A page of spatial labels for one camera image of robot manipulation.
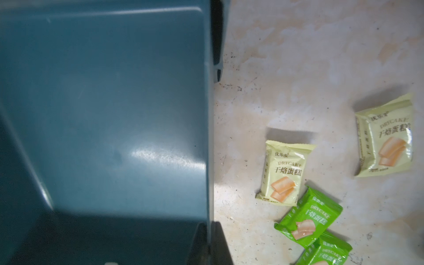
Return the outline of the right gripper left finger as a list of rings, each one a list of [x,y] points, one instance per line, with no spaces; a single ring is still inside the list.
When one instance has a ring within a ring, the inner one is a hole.
[[[207,265],[209,257],[208,234],[206,224],[197,226],[191,249],[187,258],[187,265]]]

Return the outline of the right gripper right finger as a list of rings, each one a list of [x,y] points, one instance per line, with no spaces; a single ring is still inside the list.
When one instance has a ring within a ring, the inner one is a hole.
[[[233,265],[233,259],[221,223],[212,222],[211,264]]]

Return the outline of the green cookie packet two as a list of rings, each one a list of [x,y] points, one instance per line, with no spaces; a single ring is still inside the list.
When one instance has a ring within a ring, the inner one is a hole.
[[[343,207],[324,193],[308,187],[297,206],[274,229],[303,248],[312,245],[341,215]]]

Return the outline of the yellow cookie packet three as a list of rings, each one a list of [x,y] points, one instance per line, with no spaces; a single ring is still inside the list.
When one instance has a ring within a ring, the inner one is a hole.
[[[267,140],[261,188],[255,198],[282,206],[296,206],[307,158],[315,148],[312,144]]]

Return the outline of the green cookie packet three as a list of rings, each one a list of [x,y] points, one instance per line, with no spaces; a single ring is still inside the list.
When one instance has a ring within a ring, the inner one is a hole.
[[[325,231],[305,249],[295,265],[343,265],[352,249],[349,243]]]

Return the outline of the teal drawer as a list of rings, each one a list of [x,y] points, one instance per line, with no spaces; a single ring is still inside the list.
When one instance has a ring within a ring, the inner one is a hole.
[[[1,2],[1,264],[211,265],[229,7]]]

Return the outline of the yellow cookie packet two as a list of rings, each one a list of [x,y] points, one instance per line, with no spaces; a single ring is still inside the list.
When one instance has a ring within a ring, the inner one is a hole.
[[[413,163],[412,95],[356,112],[360,170],[357,177],[407,171]]]

